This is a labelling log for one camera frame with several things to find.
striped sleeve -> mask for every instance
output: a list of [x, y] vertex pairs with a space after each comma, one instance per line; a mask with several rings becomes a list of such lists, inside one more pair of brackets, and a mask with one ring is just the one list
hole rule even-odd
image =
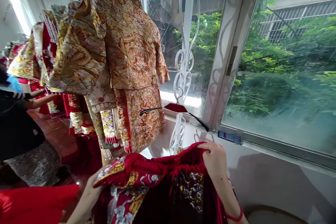
[[11, 91], [0, 90], [0, 95], [6, 98], [14, 98], [19, 100], [29, 100], [32, 98], [30, 93], [16, 93]]

glass pane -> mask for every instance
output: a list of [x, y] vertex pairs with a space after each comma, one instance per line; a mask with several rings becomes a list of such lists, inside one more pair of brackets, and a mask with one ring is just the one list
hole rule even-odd
[[[222, 18], [224, 0], [200, 0], [201, 16], [198, 37], [192, 49], [195, 58], [192, 69], [191, 86], [185, 101], [185, 106], [195, 116], [202, 117], [206, 93], [210, 81], [210, 74], [215, 55], [217, 36]], [[181, 40], [181, 14], [178, 9], [179, 0], [146, 0], [144, 9], [154, 20], [160, 30], [163, 55], [168, 67], [170, 81], [160, 85], [161, 99], [164, 105], [176, 102], [173, 94], [174, 78], [177, 74], [175, 68], [175, 55], [182, 48]], [[197, 25], [197, 0], [194, 0], [192, 31], [190, 37], [195, 35]]]
[[258, 0], [222, 124], [336, 156], [336, 1]]

clothes hanger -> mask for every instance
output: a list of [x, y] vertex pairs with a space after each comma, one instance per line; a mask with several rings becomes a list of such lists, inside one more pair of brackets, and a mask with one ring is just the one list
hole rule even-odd
[[164, 27], [164, 28], [161, 28], [161, 27], [156, 26], [156, 25], [155, 25], [155, 27], [157, 27], [157, 28], [159, 28], [159, 29], [161, 29], [161, 30], [166, 30], [166, 26], [165, 26], [165, 24], [161, 21], [161, 18], [160, 18], [160, 16], [159, 16], [159, 14], [157, 13], [155, 7], [154, 7], [153, 4], [150, 2], [150, 0], [148, 0], [148, 2], [149, 2], [150, 5], [152, 6], [152, 8], [153, 8], [153, 10], [155, 11], [155, 13], [156, 13], [156, 15], [157, 15], [157, 17], [158, 17], [160, 23], [163, 24], [163, 27]]
[[164, 107], [159, 107], [159, 108], [150, 108], [150, 109], [146, 109], [146, 110], [142, 110], [140, 112], [140, 115], [142, 116], [143, 114], [145, 113], [148, 113], [149, 111], [152, 111], [152, 110], [156, 110], [156, 109], [168, 109], [168, 110], [171, 110], [171, 111], [174, 111], [176, 113], [189, 113], [192, 117], [194, 117], [201, 125], [203, 128], [205, 128], [205, 130], [207, 132], [209, 132], [209, 126], [203, 122], [201, 119], [199, 119], [197, 116], [194, 116], [193, 114], [191, 114], [186, 108], [185, 106], [181, 105], [181, 104], [177, 104], [177, 103], [168, 103], [166, 106]]

gray skirt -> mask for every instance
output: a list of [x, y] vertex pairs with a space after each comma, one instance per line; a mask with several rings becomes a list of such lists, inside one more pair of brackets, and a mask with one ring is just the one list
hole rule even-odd
[[61, 165], [60, 158], [47, 140], [35, 149], [5, 162], [30, 187], [53, 186], [59, 181], [57, 171]]

red string bracelet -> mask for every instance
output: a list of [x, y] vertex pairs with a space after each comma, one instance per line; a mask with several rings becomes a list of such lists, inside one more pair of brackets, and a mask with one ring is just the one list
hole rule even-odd
[[232, 217], [231, 215], [228, 215], [226, 212], [224, 212], [225, 217], [227, 219], [230, 219], [230, 220], [234, 221], [234, 222], [240, 222], [241, 219], [242, 219], [242, 217], [243, 217], [243, 209], [242, 209], [242, 207], [240, 205], [239, 205], [239, 207], [240, 207], [240, 214], [239, 214], [239, 216], [237, 218]]

